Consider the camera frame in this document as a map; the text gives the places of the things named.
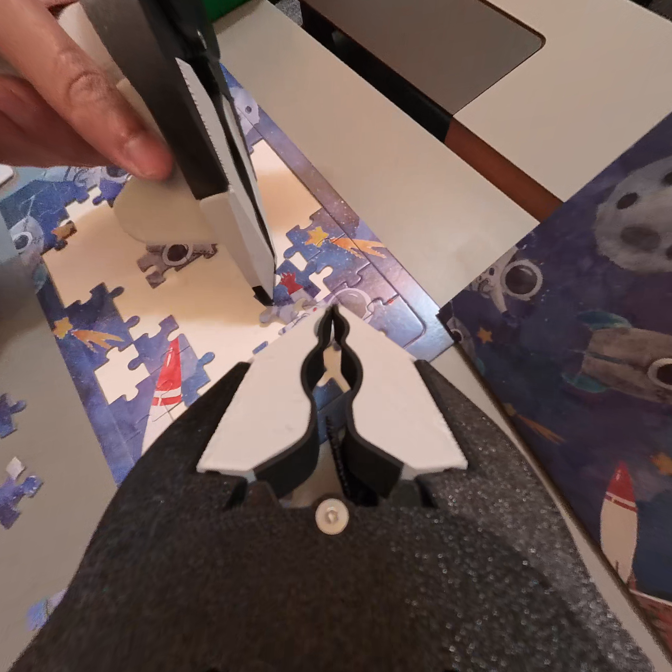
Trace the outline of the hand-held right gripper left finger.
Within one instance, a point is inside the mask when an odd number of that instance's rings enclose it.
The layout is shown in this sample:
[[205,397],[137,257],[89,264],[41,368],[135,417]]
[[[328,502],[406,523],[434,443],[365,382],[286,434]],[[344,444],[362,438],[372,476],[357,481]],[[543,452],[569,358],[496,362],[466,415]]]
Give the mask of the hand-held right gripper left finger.
[[319,457],[313,390],[324,373],[329,308],[318,308],[261,350],[197,463],[199,473],[265,482],[284,498],[312,475]]

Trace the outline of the pale purple puzzle piece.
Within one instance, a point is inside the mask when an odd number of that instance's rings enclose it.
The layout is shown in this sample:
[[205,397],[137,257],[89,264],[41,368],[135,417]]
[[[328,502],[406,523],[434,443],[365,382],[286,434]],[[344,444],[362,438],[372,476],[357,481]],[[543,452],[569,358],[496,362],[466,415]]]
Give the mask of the pale purple puzzle piece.
[[272,323],[279,323],[283,326],[295,322],[301,315],[309,313],[316,306],[312,299],[299,298],[290,304],[281,306],[266,307],[259,315],[259,325],[263,328]]

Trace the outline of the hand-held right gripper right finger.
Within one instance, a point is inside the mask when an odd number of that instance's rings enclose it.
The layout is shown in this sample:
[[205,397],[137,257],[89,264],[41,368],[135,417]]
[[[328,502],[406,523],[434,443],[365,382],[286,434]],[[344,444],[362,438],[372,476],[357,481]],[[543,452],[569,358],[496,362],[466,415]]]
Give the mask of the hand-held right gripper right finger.
[[466,470],[468,461],[424,382],[424,360],[347,308],[334,308],[341,374],[349,385],[345,465],[366,487],[388,497],[400,481]]

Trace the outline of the space puzzle board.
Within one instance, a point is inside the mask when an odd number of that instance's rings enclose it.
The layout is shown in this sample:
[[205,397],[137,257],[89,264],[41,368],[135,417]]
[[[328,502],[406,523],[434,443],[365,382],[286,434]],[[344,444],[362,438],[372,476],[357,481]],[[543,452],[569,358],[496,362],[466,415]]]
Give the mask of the space puzzle board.
[[[278,259],[273,306],[299,298],[342,304],[419,359],[453,340],[435,301],[331,184],[223,68],[257,170]],[[14,169],[1,187],[1,221],[35,283],[52,332],[66,308],[98,284],[122,286],[114,300],[132,344],[111,350],[96,371],[58,347],[112,473],[123,481],[141,449],[234,364],[256,355],[309,313],[259,325],[264,310],[223,245],[151,288],[137,260],[146,246],[122,231],[113,204],[130,177],[116,167]],[[41,254],[36,217],[65,207],[77,232]]]

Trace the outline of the comet print puzzle piece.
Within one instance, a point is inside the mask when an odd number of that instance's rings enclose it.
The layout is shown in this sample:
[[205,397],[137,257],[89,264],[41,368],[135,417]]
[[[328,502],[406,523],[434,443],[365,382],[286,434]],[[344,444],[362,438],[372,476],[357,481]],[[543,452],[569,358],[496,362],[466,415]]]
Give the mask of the comet print puzzle piece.
[[111,350],[131,346],[128,324],[120,318],[101,318],[90,324],[73,324],[68,316],[55,320],[52,333],[64,358],[96,371],[108,361]]

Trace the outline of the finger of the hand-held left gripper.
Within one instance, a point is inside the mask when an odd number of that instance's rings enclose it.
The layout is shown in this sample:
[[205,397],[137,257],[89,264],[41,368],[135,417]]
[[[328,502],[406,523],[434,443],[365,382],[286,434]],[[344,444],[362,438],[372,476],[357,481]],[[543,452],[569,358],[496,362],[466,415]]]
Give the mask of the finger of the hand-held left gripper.
[[256,174],[251,164],[245,135],[242,133],[239,119],[231,100],[226,96],[220,96],[220,120],[240,182],[254,212],[257,227],[267,246],[272,247],[272,240],[259,199]]
[[214,185],[200,186],[199,191],[194,192],[199,209],[214,239],[227,249],[255,298],[263,306],[272,306],[275,248],[273,241],[272,247],[267,246],[257,227],[221,124],[220,96],[228,97],[235,107],[222,69],[207,63],[204,77],[200,77],[189,62],[180,58],[175,62],[188,92],[186,102],[194,117],[196,131],[214,159],[214,167],[206,172]]

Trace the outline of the star print puzzle piece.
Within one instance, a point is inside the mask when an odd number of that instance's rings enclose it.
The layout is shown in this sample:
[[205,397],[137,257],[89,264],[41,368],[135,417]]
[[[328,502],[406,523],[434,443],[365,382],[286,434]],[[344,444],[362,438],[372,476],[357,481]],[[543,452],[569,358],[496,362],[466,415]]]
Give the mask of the star print puzzle piece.
[[36,219],[44,234],[42,255],[53,249],[62,250],[77,232],[77,225],[63,206],[45,210]]

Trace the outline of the dark blue puzzle piece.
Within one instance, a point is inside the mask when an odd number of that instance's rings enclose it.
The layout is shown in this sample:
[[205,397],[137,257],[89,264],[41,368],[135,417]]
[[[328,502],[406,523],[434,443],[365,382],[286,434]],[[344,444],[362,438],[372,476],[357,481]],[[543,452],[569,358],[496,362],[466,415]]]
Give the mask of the dark blue puzzle piece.
[[90,328],[101,324],[114,324],[122,321],[114,300],[124,293],[122,286],[108,288],[105,283],[96,285],[90,291],[86,301],[73,302],[66,308],[66,313],[73,326]]

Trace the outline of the green plastic bin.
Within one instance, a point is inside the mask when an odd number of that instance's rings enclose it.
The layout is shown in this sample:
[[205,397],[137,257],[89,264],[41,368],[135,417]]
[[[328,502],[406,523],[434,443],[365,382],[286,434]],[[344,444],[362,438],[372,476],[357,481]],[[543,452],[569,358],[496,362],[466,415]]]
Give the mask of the green plastic bin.
[[252,3],[252,1],[202,1],[206,15],[210,23],[214,23],[223,17],[229,15],[231,12],[239,9],[240,7],[246,7]]

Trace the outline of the person's left hand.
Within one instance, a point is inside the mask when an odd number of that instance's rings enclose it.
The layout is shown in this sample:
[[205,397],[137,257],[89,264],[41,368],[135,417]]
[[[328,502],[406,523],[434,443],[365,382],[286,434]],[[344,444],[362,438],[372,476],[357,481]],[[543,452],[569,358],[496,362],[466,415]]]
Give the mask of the person's left hand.
[[1,163],[113,164],[164,180],[172,155],[89,55],[61,28],[51,1],[1,2]]

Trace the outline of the joined satellite puzzle pieces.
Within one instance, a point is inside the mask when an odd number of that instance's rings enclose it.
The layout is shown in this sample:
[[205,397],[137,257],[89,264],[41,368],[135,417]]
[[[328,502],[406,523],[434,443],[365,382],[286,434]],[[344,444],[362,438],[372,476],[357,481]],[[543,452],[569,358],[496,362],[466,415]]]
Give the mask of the joined satellite puzzle pieces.
[[209,259],[215,256],[217,251],[217,245],[212,243],[147,245],[145,253],[138,258],[136,264],[145,274],[149,286],[157,288],[165,281],[165,274],[168,271],[179,272],[201,257]]

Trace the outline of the printed puzzle box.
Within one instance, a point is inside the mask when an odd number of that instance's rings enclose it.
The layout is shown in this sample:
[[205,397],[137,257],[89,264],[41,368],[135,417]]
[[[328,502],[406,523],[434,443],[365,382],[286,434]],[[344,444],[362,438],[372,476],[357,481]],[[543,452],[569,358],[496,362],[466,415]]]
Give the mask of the printed puzzle box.
[[438,317],[671,648],[671,114]]

